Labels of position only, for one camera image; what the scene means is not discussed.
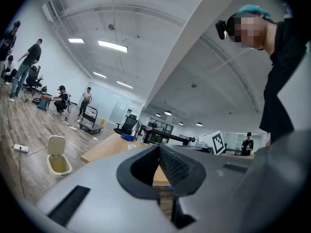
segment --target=fluorescent light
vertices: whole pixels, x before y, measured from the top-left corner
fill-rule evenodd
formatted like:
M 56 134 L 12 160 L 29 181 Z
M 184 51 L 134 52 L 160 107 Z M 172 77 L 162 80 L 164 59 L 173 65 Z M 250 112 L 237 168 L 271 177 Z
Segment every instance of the fluorescent light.
M 117 44 L 113 44 L 113 43 L 109 43 L 109 42 L 105 42 L 105 41 L 98 41 L 98 44 L 100 46 L 103 46 L 103 47 L 108 47 L 108 48 L 119 50 L 119 51 L 122 51 L 122 52 L 127 52 L 127 47 L 120 46 L 120 45 L 117 45 Z
M 117 81 L 117 83 L 122 84 L 122 85 L 124 85 L 124 86 L 126 86 L 126 87 L 129 87 L 129 88 L 133 89 L 130 85 L 125 84 L 125 83 L 121 83 L 120 81 Z
M 71 43 L 84 43 L 83 39 L 68 39 L 68 41 Z
M 93 72 L 94 74 L 96 74 L 96 75 L 98 75 L 98 76 L 101 76 L 101 77 L 103 77 L 103 78 L 107 78 L 105 75 L 102 75 L 102 74 L 99 74 L 99 73 L 97 73 L 97 72 Z

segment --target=power strip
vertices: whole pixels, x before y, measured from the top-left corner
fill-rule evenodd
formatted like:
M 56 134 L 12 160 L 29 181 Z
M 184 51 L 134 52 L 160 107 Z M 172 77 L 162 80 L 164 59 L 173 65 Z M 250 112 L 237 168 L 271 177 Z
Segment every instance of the power strip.
M 20 152 L 23 152 L 23 153 L 28 153 L 28 147 L 27 146 L 23 146 L 23 145 L 19 145 L 19 144 L 15 144 L 14 145 L 14 150 L 20 151 Z

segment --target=trash can lid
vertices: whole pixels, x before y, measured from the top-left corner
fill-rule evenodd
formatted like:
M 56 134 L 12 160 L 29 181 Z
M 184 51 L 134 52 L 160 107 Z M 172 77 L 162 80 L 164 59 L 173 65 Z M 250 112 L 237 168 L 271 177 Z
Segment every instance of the trash can lid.
M 58 156 L 65 151 L 66 140 L 59 135 L 51 135 L 48 140 L 48 152 L 52 156 Z

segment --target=teal hair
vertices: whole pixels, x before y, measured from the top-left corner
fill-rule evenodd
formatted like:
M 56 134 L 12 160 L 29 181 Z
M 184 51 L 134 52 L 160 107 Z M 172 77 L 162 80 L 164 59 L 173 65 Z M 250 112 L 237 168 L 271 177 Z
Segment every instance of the teal hair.
M 238 10 L 238 12 L 257 12 L 263 14 L 264 18 L 270 18 L 270 14 L 264 9 L 260 8 L 258 5 L 244 5 Z

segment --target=mesh panel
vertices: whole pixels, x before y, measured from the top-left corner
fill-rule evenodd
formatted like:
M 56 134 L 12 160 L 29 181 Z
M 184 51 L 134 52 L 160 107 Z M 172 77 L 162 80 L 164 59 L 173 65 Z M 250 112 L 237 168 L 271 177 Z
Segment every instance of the mesh panel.
M 160 166 L 172 186 L 186 179 L 190 173 L 186 162 L 163 149 L 160 149 Z

